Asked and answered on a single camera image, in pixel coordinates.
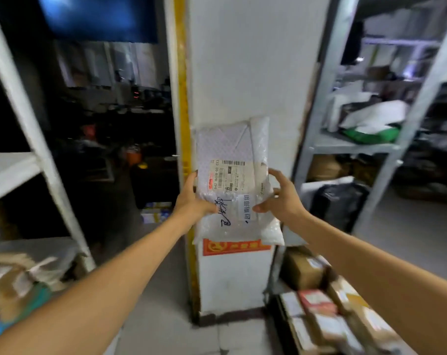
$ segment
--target yellow stripe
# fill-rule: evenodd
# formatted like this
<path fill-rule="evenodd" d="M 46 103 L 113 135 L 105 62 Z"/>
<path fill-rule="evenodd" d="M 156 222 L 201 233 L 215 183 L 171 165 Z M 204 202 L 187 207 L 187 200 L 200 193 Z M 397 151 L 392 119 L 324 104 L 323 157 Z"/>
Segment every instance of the yellow stripe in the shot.
<path fill-rule="evenodd" d="M 186 39 L 185 39 L 185 1 L 174 0 L 174 12 L 176 17 L 176 37 L 178 45 L 178 75 L 179 75 L 179 119 L 181 129 L 181 159 L 184 179 L 187 178 L 192 169 L 192 147 L 191 130 L 189 125 L 189 113 L 187 106 L 187 73 L 186 61 Z M 187 261 L 189 262 L 192 316 L 198 319 L 200 312 L 199 280 L 197 276 L 196 247 L 192 245 L 194 239 L 194 228 L 187 233 Z"/>

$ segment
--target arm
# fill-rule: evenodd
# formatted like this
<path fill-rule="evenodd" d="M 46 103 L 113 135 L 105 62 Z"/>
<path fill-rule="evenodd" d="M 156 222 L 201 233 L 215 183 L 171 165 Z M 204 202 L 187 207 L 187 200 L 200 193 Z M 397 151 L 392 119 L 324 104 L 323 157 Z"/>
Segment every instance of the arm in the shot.
<path fill-rule="evenodd" d="M 197 199 L 192 173 L 159 228 L 0 337 L 0 354 L 101 355 L 177 240 L 214 204 Z"/>
<path fill-rule="evenodd" d="M 291 181 L 269 173 L 281 188 L 254 210 L 271 211 L 326 257 L 419 355 L 447 354 L 447 281 L 312 216 Z"/>

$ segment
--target hand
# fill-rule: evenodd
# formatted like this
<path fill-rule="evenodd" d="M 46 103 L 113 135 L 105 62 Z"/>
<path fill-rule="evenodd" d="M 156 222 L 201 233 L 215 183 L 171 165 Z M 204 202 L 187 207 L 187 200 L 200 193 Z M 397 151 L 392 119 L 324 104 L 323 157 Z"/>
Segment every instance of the hand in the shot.
<path fill-rule="evenodd" d="M 270 211 L 282 223 L 294 229 L 298 221 L 307 216 L 309 212 L 304 209 L 294 184 L 281 171 L 269 168 L 268 173 L 278 180 L 281 188 L 275 188 L 274 195 L 255 205 L 253 211 L 256 213 Z"/>
<path fill-rule="evenodd" d="M 185 221 L 189 221 L 190 223 L 189 228 L 201 220 L 204 215 L 218 211 L 215 204 L 196 197 L 194 193 L 194 180 L 196 178 L 197 171 L 189 174 L 176 200 L 173 211 L 173 214 L 184 215 Z"/>

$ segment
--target bubble wrap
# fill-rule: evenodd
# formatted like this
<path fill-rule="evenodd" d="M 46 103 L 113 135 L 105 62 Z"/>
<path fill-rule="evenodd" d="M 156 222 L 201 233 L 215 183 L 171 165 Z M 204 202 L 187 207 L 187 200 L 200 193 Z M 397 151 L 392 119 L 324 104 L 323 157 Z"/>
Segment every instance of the bubble wrap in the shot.
<path fill-rule="evenodd" d="M 203 238 L 284 244 L 279 220 L 270 212 L 251 209 L 273 193 L 268 179 L 268 132 L 269 117 L 253 117 L 195 133 L 197 196 L 215 203 L 219 212 L 197 223 L 194 244 Z"/>

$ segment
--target red and yellow sticker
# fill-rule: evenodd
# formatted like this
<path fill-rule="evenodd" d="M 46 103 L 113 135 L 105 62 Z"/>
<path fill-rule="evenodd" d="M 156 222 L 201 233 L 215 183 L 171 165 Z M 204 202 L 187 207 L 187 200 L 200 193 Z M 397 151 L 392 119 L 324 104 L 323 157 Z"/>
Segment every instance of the red and yellow sticker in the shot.
<path fill-rule="evenodd" d="M 261 239 L 241 242 L 213 242 L 209 239 L 203 240 L 203 256 L 256 252 L 270 249 L 271 245 L 261 244 Z"/>

